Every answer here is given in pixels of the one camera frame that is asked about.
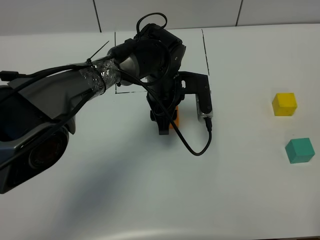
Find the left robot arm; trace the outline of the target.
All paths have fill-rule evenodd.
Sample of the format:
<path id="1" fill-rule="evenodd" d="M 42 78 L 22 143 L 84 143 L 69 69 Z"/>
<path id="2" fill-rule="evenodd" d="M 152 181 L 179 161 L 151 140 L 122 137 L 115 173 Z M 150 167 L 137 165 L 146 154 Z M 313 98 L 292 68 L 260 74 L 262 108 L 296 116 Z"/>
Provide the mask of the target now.
<path id="1" fill-rule="evenodd" d="M 2 71 L 7 85 L 0 89 L 0 192 L 52 167 L 76 130 L 79 110 L 114 85 L 145 88 L 150 117 L 161 135 L 168 134 L 182 100 L 185 50 L 181 39 L 151 23 L 97 60 L 33 74 Z"/>

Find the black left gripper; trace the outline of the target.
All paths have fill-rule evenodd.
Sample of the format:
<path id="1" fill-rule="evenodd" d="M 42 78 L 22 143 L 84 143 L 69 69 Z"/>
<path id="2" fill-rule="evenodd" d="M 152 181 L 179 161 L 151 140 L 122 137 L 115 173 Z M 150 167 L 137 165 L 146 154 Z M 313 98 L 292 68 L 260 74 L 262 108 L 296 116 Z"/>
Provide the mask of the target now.
<path id="1" fill-rule="evenodd" d="M 179 72 L 174 73 L 172 76 L 165 78 L 162 82 L 149 86 L 151 92 L 166 107 L 169 113 L 173 113 L 176 106 L 181 102 L 182 82 L 179 78 Z M 166 118 L 160 105 L 152 95 L 147 94 L 147 101 L 150 105 L 150 118 L 152 121 L 156 120 L 158 125 L 158 133 L 161 136 L 169 135 L 170 121 Z"/>

